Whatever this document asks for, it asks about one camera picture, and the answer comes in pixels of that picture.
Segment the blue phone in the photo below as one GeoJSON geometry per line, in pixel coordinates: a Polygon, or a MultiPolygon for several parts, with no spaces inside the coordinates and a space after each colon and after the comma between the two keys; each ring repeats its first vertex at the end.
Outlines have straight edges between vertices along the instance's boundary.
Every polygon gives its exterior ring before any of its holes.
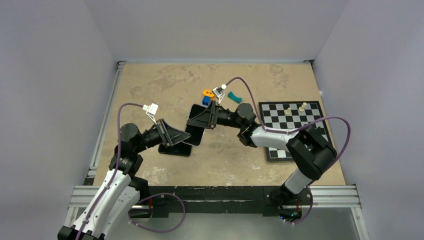
{"type": "Polygon", "coordinates": [[[183,142],[191,146],[199,146],[203,139],[205,130],[210,128],[210,122],[210,108],[199,104],[193,104],[189,111],[184,130],[190,134],[190,137],[185,139],[183,142]]]}

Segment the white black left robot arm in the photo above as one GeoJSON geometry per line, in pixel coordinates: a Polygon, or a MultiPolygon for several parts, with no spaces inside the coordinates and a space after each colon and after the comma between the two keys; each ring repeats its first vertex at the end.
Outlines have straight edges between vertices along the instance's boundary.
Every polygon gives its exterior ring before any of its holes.
{"type": "Polygon", "coordinates": [[[171,147],[191,137],[164,119],[144,132],[127,123],[118,133],[118,145],[102,185],[74,223],[59,230],[59,240],[105,240],[132,206],[142,205],[150,197],[148,181],[136,176],[143,162],[140,153],[156,145],[171,147]]]}

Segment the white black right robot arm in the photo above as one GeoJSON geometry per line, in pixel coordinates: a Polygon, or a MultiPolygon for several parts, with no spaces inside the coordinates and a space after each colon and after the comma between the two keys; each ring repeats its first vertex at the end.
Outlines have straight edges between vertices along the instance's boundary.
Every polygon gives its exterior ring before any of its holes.
{"type": "Polygon", "coordinates": [[[301,192],[332,166],[337,158],[336,150],[312,125],[294,130],[272,130],[263,127],[256,118],[249,103],[241,103],[231,111],[212,101],[205,110],[190,117],[187,124],[211,130],[217,125],[237,128],[237,137],[244,146],[289,152],[297,168],[281,187],[268,194],[267,199],[278,207],[300,204],[301,192]]]}

